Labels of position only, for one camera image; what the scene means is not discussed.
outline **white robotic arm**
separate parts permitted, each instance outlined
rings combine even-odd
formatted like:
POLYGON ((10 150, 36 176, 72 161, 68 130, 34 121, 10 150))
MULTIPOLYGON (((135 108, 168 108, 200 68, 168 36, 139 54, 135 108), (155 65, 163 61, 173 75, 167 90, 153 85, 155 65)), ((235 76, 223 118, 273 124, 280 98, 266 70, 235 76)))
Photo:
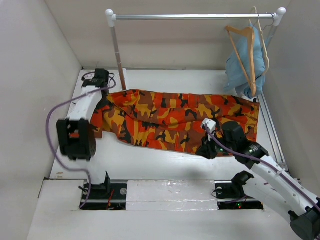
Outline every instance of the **white robotic arm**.
POLYGON ((205 119, 202 126, 208 133, 211 148, 219 146, 233 153, 238 162, 267 182, 243 171, 232 179, 236 192, 255 198, 280 214, 301 239, 314 240, 320 234, 320 198, 295 181, 261 145, 248 141, 236 122, 222 125, 220 141, 214 136, 213 120, 205 119))

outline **wooden hanger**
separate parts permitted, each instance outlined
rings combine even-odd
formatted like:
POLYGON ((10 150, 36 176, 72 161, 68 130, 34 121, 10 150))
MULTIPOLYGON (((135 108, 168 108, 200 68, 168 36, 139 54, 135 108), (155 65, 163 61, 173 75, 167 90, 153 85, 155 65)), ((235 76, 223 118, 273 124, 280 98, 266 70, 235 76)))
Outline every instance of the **wooden hanger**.
MULTIPOLYGON (((254 13, 258 14, 257 8, 255 6, 251 9, 250 13, 252 13, 253 11, 254 11, 254 13)), ((262 49, 263 49, 263 59, 264 59, 264 65, 265 65, 265 70, 261 75, 264 76, 264 75, 267 74, 267 72, 269 70, 270 60, 269 60, 269 57, 268 57, 267 47, 266 47, 266 43, 265 43, 265 39, 264 39, 264 32, 261 29, 259 17, 258 17, 257 23, 258 23, 257 24, 258 25, 258 31, 259 31, 259 34, 260 34, 260 43, 261 43, 261 46, 262 46, 262 49)))
POLYGON ((236 54, 236 57, 239 60, 240 66, 243 70, 244 76, 250 86, 252 96, 254 97, 256 95, 257 87, 256 87, 256 72, 255 72, 255 62, 254 62, 254 44, 255 44, 255 31, 251 26, 247 26, 246 28, 239 30, 233 26, 226 26, 225 29, 227 30, 232 46, 234 48, 234 52, 236 54), (241 58, 239 56, 236 44, 230 34, 230 32, 233 32, 235 34, 242 35, 246 37, 247 44, 248 44, 248 57, 249 57, 249 64, 250 64, 250 78, 248 77, 248 74, 246 72, 246 69, 241 61, 241 58))

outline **light blue garment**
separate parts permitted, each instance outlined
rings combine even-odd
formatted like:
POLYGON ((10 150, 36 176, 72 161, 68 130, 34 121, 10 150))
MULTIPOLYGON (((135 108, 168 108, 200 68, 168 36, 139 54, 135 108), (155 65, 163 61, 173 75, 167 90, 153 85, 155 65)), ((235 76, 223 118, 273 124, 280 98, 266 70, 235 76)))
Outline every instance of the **light blue garment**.
MULTIPOLYGON (((254 46, 253 46, 253 59, 254 59, 254 71, 255 71, 255 84, 256 84, 256 96, 262 93, 262 88, 266 82, 266 76, 262 76, 265 71, 265 62, 263 59, 263 50, 260 43, 260 34, 258 30, 254 29, 254 46)), ((236 49, 241 58, 244 69, 250 78, 250 64, 248 56, 248 43, 247 38, 242 36, 236 44, 236 49)), ((228 77, 228 83, 224 86, 224 91, 228 92, 235 88, 236 93, 244 94, 246 97, 252 99, 252 92, 245 74, 240 66, 239 60, 235 51, 231 53, 226 61, 225 73, 228 77)))

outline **wall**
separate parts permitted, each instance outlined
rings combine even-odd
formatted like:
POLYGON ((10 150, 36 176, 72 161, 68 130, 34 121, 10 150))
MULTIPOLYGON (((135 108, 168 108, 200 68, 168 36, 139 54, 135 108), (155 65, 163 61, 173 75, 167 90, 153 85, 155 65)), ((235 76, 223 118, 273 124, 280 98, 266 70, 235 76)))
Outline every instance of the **wall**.
POLYGON ((43 0, 0 0, 0 23, 0 233, 23 240, 53 164, 46 116, 71 97, 81 65, 43 0))
POLYGON ((320 1, 292 0, 268 54, 264 94, 293 176, 320 194, 320 1))
MULTIPOLYGON (((116 14, 274 13, 290 0, 45 0, 84 67, 116 67, 106 9, 116 14)), ((271 24, 262 21, 262 25, 271 24)), ((224 70, 232 45, 224 27, 247 20, 120 21, 116 30, 123 66, 224 70)))

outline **orange camouflage fabric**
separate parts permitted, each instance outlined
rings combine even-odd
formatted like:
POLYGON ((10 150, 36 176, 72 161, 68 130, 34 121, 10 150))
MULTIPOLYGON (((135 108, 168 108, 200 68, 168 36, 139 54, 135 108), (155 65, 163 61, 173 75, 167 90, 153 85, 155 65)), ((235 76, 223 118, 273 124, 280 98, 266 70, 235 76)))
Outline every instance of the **orange camouflage fabric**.
POLYGON ((197 154, 206 139, 201 127, 205 118, 216 122, 217 131, 236 121, 248 140, 256 142, 259 108, 257 102, 230 95, 127 90, 104 97, 91 124, 98 138, 108 131, 134 146, 197 154))

